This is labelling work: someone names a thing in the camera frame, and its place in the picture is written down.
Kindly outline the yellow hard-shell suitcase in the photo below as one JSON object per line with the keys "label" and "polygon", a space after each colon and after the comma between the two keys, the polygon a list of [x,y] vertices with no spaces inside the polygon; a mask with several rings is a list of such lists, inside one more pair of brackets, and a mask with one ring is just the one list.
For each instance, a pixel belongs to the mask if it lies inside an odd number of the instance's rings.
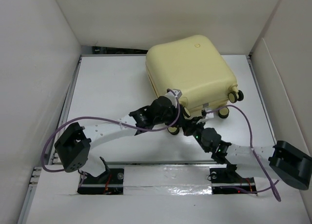
{"label": "yellow hard-shell suitcase", "polygon": [[244,99],[233,71],[206,36],[155,45],[148,50],[145,63],[157,96],[167,89],[181,91],[181,113],[188,119],[206,108],[216,109],[225,119],[229,115],[227,103]]}

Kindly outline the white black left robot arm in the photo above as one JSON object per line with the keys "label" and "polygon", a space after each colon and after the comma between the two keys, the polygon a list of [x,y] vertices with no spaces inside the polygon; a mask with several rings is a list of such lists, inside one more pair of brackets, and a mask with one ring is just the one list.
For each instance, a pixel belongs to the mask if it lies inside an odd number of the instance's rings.
{"label": "white black left robot arm", "polygon": [[72,173],[83,171],[91,175],[97,183],[107,181],[109,172],[106,163],[98,164],[102,156],[95,158],[90,152],[98,146],[123,137],[132,137],[145,132],[157,132],[155,126],[164,124],[173,126],[180,115],[177,97],[160,96],[151,105],[130,112],[118,120],[93,117],[102,123],[84,127],[79,124],[83,117],[66,122],[64,132],[55,142],[54,147],[59,156],[63,171]]}

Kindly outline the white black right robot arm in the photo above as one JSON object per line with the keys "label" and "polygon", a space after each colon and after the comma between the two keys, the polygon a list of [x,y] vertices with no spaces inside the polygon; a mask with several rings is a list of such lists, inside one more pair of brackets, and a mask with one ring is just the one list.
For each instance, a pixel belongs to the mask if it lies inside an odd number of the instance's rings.
{"label": "white black right robot arm", "polygon": [[282,180],[298,190],[308,190],[312,177],[312,158],[286,141],[273,146],[241,146],[222,140],[212,127],[199,118],[185,120],[185,136],[193,136],[202,150],[218,164],[225,164],[225,176],[231,182],[262,177]]}

